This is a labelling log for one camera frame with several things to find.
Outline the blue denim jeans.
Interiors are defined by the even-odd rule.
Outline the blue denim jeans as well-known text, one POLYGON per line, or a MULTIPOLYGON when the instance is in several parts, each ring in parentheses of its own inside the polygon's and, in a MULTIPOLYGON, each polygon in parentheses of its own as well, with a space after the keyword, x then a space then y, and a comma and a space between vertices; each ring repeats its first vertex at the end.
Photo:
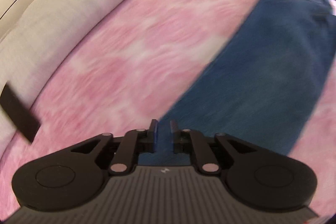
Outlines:
POLYGON ((335 56, 330 0, 259 0, 217 57, 160 119, 141 165, 188 165, 170 122, 227 133, 287 155, 311 116, 335 56))

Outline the pink rose blanket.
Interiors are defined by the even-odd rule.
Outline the pink rose blanket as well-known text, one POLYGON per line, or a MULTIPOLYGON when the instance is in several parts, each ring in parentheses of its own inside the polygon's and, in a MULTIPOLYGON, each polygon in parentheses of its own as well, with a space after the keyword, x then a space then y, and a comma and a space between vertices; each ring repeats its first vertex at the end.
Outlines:
POLYGON ((258 0, 125 0, 100 23, 54 38, 54 72, 17 94, 41 121, 1 157, 1 219, 19 207, 11 179, 29 160, 96 134, 161 118, 228 43, 258 0))

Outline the black smartphone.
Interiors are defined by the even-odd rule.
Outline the black smartphone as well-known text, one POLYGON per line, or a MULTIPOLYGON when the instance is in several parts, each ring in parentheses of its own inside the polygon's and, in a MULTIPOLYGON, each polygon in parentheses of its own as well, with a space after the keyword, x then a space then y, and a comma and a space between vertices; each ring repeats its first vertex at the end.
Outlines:
POLYGON ((30 109, 23 104, 9 83, 5 84, 1 92, 1 108, 15 129, 32 143, 41 123, 30 109))

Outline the white striped quilt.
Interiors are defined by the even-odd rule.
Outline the white striped quilt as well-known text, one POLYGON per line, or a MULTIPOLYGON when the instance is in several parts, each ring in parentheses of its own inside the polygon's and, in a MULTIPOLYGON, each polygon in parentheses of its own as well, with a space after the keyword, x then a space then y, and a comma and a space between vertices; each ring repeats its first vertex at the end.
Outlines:
MULTIPOLYGON (((58 54, 52 50, 54 38, 65 38, 87 23, 100 23, 123 1, 33 1, 2 41, 1 83, 9 83, 17 96, 18 88, 28 93, 31 80, 41 80, 54 72, 58 61, 58 54)), ((1 148, 8 145, 14 133, 17 131, 9 118, 1 114, 1 148)))

